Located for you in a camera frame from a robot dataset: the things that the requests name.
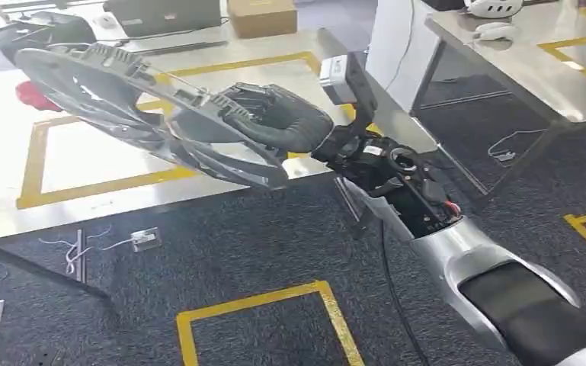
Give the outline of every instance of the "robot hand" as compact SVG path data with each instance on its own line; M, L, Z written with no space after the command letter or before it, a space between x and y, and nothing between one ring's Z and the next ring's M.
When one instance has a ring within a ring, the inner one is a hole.
M250 121L234 115L224 121L254 141L292 153L310 153L333 128L316 106L278 85L237 83L223 93L250 112Z

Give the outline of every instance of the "white computer mouse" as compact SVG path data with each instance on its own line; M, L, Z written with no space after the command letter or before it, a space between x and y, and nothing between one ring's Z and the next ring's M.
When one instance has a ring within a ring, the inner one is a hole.
M98 15L94 22L104 29L113 29L117 27L117 20L111 13L104 13L102 15Z
M479 25L472 36L477 40L514 40L518 34L513 24L496 21Z

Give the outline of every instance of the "floor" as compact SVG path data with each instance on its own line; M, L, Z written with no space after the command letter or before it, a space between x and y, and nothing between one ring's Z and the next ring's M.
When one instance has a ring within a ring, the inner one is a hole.
M300 23L303 14L310 14L303 9L312 6L318 4L300 5ZM476 76L441 82L434 85L431 100L492 86ZM510 96L431 109L421 120L452 141L448 146L486 182L501 174L485 156L488 146L514 129L544 125ZM490 132L465 135L470 130ZM522 144L519 139L512 148L519 150ZM563 137L481 212L470 210L466 197L472 192L455 171L443 168L437 174L480 227L560 275L586 306L586 241L563 219L586 214L586 134ZM353 239L331 178L84 223L89 235L113 227L89 242L98 248L133 231L160 229L160 248L133 253L121 246L89 253L89 281L106 291L111 303L0 265L0 279L8 274L0 283L0 299L6 301L0 366L28 366L36 355L55 351L65 355L66 365L182 364L182 334L175 322L179 313L317 280L331 287L364 364L419 365L391 305L379 260L379 225ZM13 239L5 249L64 272L66 246L43 244L37 237L72 240L74 235L57 228ZM510 355L478 345L439 298L415 256L390 233L385 237L398 296L431 365L517 364ZM196 320L192 336L199 364L349 364L346 354L353 349L345 349L330 315L318 294L308 294Z

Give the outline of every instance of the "metal table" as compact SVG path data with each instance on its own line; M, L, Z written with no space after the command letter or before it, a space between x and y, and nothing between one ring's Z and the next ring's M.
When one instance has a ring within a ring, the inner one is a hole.
M447 45L550 122L546 132L491 188L481 183L442 143L438 144L440 151L481 192L482 204L487 204L519 177L559 134L586 127L586 9L578 10L575 2L566 0L531 5L512 19L520 30L514 42L474 40L476 27L491 21L458 11L437 12L426 20L427 26L440 37L440 44L411 111L412 115L420 112ZM489 93L481 98L498 95L502 93Z
M240 40L230 24L224 24L192 34L136 41L126 48L147 50L220 40L227 44L148 59L154 67L175 71L212 91L235 82L276 83L327 111L336 124L350 122L352 116L330 102L316 75L322 59L346 52L326 30ZM77 229L84 244L86 232L81 223L86 220L246 188L174 167L67 114L25 106L16 99L14 87L26 79L20 70L0 72L0 246L12 243L15 236L34 238L56 226ZM403 126L415 122L379 85L374 89L381 109L376 124L389 136L411 139L415 127L406 133ZM149 110L160 108L158 101L145 102L152 105ZM407 143L421 151L421 138L424 140L424 136L415 139L418 145ZM289 157L283 166L291 179L329 172L308 156ZM85 260L75 263L76 279L1 248L0 261L107 298L103 291L86 284Z

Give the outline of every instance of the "white cable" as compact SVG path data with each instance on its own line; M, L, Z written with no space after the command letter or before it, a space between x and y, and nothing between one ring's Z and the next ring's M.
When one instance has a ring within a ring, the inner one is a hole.
M392 80L387 84L385 88L385 92L389 91L389 88L392 86L393 82L398 78L400 74L400 66L402 66L402 62L405 61L405 57L407 53L409 53L409 47L411 46L411 39L414 36L414 17L416 15L416 9L414 5L414 0L409 0L411 4L411 18L409 21L409 35L407 37L407 44L405 45L405 50L402 52L402 56L400 57L400 61L398 61L398 66L395 68L395 75L393 76Z
M55 242L47 242L47 241L46 241L46 240L44 240L44 239L39 239L39 242L42 242L43 244L60 244L60 243L61 243L61 244L66 244L66 245L68 245L68 246L70 246L70 247L73 247L73 246L75 245L75 244L73 244L73 243L71 243L71 242L67 242L67 241L65 241L65 240L57 240L57 241L55 241Z
M497 141L496 143L494 143L492 146L490 146L488 148L488 157L496 159L498 155L501 155L502 153L509 153L509 150L502 150L502 151L497 151L497 152L493 152L492 150L497 147L497 145L503 143L506 140L509 140L513 137L515 137L516 135L520 134L520 133L541 133L546 131L546 129L542 129L542 130L526 130L526 131L515 131L513 133L511 133L510 135L504 136L501 139L499 139L499 141ZM501 164L499 163L499 165L503 166L504 168L507 168L509 165L505 165L505 164Z
M77 253L74 257L71 257L70 254L77 249L77 245L73 246L71 249L69 249L69 251L66 253L66 274L67 275L72 275L73 273L75 273L75 262L80 259L84 254L86 254L86 252L88 252L91 249L97 249L101 252L106 252L107 250L111 250L117 246L121 246L123 244L127 244L128 242L132 242L133 239L127 239L127 240L123 240L121 242L116 242L115 244L113 244L112 246L108 246L106 248L96 248L94 246L89 246L87 249L84 249L83 251L81 251L80 253Z
M132 242L132 241L133 241L133 239L123 240L121 242L116 242L112 246L108 246L106 248L102 248L102 249L97 248L97 250L101 250L102 252L106 252L107 250L111 250L111 249L115 248L116 246L121 246L123 244L127 244L128 242Z
M89 235L89 236L86 236L86 239L88 240L88 239L93 239L93 238L99 238L100 236L105 236L108 233L110 233L111 229L113 229L113 225L112 224L109 224L109 227L104 232L99 233L97 235Z
M113 225L109 225L109 227L102 233L96 234L96 235L90 235L90 236L86 236L86 240L88 239L93 239L93 238L99 238L101 236L105 236L108 233L111 232L111 230L113 229ZM65 259L66 259L66 274L67 275L72 275L75 273L75 262L77 262L78 259L80 259L84 254L86 254L86 252L88 252L91 249L97 249L101 252L106 252L107 250L111 250L117 246L121 246L123 244L127 244L128 242L132 242L133 239L127 239L127 240L123 240L121 242L116 242L115 244L113 244L112 246L108 246L106 248L97 248L94 246L89 246L88 248L82 250L81 252L75 254L74 256L71 257L71 253L73 253L75 250L77 250L77 242L75 243L70 243L67 242L65 240L56 240L54 242L50 242L47 240L43 240L43 239L39 239L40 242L44 243L44 244L66 244L68 245L70 248L68 250L68 252L66 252L65 255Z

